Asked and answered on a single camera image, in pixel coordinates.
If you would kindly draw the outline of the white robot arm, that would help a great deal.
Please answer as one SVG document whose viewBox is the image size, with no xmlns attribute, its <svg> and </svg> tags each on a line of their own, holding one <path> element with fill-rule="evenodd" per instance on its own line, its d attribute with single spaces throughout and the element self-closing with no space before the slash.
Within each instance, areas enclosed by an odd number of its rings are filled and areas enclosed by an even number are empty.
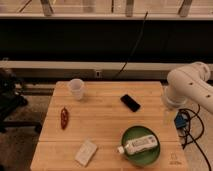
<svg viewBox="0 0 213 171">
<path fill-rule="evenodd" d="M 169 109 L 177 109 L 188 99 L 213 114 L 213 86 L 207 83 L 211 72 L 207 64 L 194 62 L 171 70 L 162 101 Z"/>
</svg>

